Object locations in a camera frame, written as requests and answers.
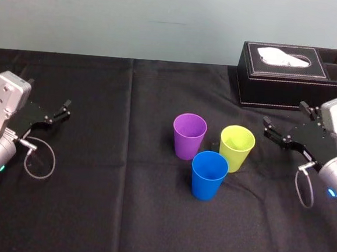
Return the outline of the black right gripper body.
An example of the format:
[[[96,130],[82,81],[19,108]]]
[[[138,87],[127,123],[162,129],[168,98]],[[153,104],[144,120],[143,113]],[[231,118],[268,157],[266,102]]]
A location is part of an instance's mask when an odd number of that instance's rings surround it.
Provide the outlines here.
[[[297,125],[290,131],[290,136],[290,149],[301,153],[308,162],[314,162],[316,172],[337,157],[334,139],[316,120]]]

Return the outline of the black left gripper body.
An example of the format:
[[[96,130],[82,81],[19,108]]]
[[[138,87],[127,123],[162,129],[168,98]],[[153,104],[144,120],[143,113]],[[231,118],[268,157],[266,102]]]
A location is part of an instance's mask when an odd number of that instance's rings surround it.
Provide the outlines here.
[[[35,102],[27,102],[8,122],[8,128],[22,138],[29,130],[47,128],[51,125],[51,115]]]

